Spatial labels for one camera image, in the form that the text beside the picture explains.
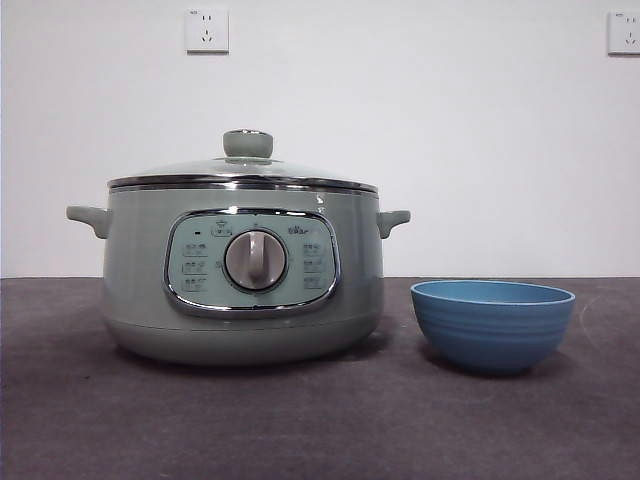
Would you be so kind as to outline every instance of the lid handle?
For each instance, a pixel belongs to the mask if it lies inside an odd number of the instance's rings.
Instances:
[[[273,137],[259,130],[231,130],[222,137],[222,144],[229,157],[269,158],[273,152]]]

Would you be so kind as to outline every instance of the side handle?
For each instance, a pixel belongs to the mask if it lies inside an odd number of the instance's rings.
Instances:
[[[109,236],[111,226],[111,210],[95,207],[81,207],[72,205],[67,207],[67,218],[76,222],[86,223],[93,227],[93,231],[98,238]]]
[[[380,231],[380,238],[388,238],[393,227],[400,225],[401,223],[407,223],[409,220],[411,220],[411,212],[409,210],[396,210],[394,212],[378,213],[378,230]]]

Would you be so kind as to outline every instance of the tabletop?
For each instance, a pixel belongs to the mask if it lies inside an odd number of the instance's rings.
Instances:
[[[527,279],[576,294],[559,349],[509,378],[426,342],[409,286],[339,354],[204,368],[116,347],[96,278],[2,286],[2,478],[637,479],[640,278]]]

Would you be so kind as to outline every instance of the ceramic bowl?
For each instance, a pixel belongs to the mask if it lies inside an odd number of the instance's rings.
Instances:
[[[486,280],[411,287],[427,340],[472,372],[509,375],[535,365],[562,341],[575,295],[559,288]]]

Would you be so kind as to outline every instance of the wall outlet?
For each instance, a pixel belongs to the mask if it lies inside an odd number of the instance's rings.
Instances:
[[[189,10],[184,31],[187,53],[229,53],[228,10]]]
[[[640,11],[609,12],[609,54],[640,55]]]

